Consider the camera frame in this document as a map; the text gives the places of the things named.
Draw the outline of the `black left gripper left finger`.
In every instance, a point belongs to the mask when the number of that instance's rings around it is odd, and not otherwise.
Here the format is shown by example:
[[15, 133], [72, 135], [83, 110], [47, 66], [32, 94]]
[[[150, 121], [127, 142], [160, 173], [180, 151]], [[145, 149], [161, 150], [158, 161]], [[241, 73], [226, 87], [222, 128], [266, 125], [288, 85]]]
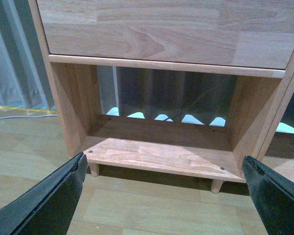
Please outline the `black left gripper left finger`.
[[83, 152], [0, 209], [0, 235], [65, 235], [88, 168]]

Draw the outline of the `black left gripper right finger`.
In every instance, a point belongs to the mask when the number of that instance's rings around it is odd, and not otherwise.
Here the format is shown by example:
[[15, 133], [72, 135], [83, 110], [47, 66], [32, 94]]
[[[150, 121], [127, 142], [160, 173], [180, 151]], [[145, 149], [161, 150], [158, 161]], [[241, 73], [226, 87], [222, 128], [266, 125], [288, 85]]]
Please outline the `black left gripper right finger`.
[[294, 182], [252, 156], [245, 156], [242, 170], [268, 234], [294, 235]]

